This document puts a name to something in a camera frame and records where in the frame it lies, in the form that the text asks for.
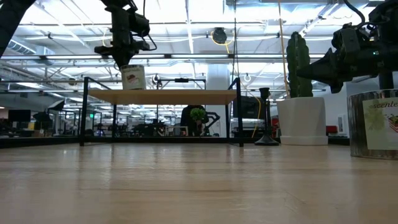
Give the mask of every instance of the white pot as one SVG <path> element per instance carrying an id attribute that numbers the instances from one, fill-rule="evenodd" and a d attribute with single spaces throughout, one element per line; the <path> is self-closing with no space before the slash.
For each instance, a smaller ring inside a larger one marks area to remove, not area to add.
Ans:
<path id="1" fill-rule="evenodd" d="M 277 102 L 282 144 L 328 144 L 325 100 L 322 97 L 292 98 Z"/>

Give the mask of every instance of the ceiling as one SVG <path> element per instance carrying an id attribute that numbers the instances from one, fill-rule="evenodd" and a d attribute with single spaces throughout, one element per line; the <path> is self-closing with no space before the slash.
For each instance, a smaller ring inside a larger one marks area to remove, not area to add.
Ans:
<path id="1" fill-rule="evenodd" d="M 143 0 L 134 2 L 139 8 L 137 13 L 143 14 Z M 376 5 L 375 1 L 363 0 L 351 0 L 351 3 L 365 16 Z M 233 53 L 233 45 L 237 44 L 237 54 L 281 56 L 281 40 L 287 45 L 290 34 L 298 31 L 307 40 L 310 53 L 321 57 L 331 47 L 334 31 L 345 23 L 360 21 L 359 16 L 342 1 L 282 0 L 283 38 L 278 38 L 280 25 L 276 0 L 237 0 L 237 43 L 232 41 L 227 49 L 226 46 L 214 44 L 209 34 L 215 27 L 223 27 L 229 40 L 233 40 L 235 13 L 232 4 L 233 0 L 147 0 L 145 15 L 150 20 L 150 35 L 158 49 L 141 54 L 227 54 L 228 51 Z M 111 14 L 104 10 L 100 0 L 37 0 L 26 12 L 12 39 L 17 47 L 7 49 L 4 55 L 70 55 L 72 59 L 40 62 L 21 58 L 7 60 L 3 57 L 0 61 L 3 68 L 12 66 L 12 69 L 1 75 L 3 79 L 17 80 L 13 75 L 23 71 L 28 74 L 24 77 L 26 80 L 38 80 L 40 77 L 51 77 L 54 81 L 69 78 L 81 80 L 84 76 L 97 80 L 117 79 L 119 72 L 114 63 L 98 60 L 94 53 L 94 47 L 110 44 L 110 27 Z M 77 55 L 91 56 L 81 58 Z M 155 74 L 164 78 L 205 78 L 209 63 L 228 63 L 231 67 L 232 62 L 227 58 L 140 59 L 139 56 L 134 57 L 132 63 L 146 65 L 148 88 L 153 88 L 150 80 Z M 249 75 L 253 79 L 246 82 L 248 88 L 283 88 L 283 68 L 281 57 L 272 60 L 248 59 L 239 63 L 241 75 Z M 120 82 L 107 85 L 121 88 Z M 53 87 L 73 89 L 81 88 L 81 84 L 70 86 L 59 83 Z M 194 83 L 170 84 L 169 87 L 199 88 Z M 325 87 L 316 83 L 315 88 Z"/>

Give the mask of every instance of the black stand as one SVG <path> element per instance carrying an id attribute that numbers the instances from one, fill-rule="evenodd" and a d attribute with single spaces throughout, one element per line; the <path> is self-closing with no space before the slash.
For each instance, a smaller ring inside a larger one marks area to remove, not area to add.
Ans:
<path id="1" fill-rule="evenodd" d="M 270 105 L 269 101 L 267 101 L 269 96 L 269 88 L 260 88 L 261 99 L 264 102 L 264 135 L 254 144 L 257 146 L 278 146 L 279 143 L 273 140 L 270 137 L 271 130 L 271 114 L 270 114 Z"/>

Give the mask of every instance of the robotic camera mount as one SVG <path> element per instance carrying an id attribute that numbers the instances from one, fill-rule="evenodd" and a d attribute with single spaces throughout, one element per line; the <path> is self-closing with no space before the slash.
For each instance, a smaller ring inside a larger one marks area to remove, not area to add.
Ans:
<path id="1" fill-rule="evenodd" d="M 330 85 L 332 93 L 340 92 L 343 82 L 354 77 L 377 77 L 398 70 L 398 0 L 378 5 L 369 14 L 369 22 L 348 0 L 344 2 L 362 22 L 356 26 L 345 24 L 333 34 L 335 52 L 330 48 L 323 58 L 297 71 L 299 77 Z"/>
<path id="2" fill-rule="evenodd" d="M 112 55 L 118 67 L 121 68 L 128 65 L 130 59 L 140 50 L 156 50 L 157 47 L 150 49 L 149 44 L 144 40 L 144 37 L 149 36 L 149 20 L 136 13 L 138 8 L 133 0 L 101 1 L 106 6 L 105 10 L 112 14 L 113 41 L 111 42 L 112 47 L 95 47 L 94 51 L 97 54 Z M 136 41 L 133 36 L 140 37 L 142 40 Z"/>

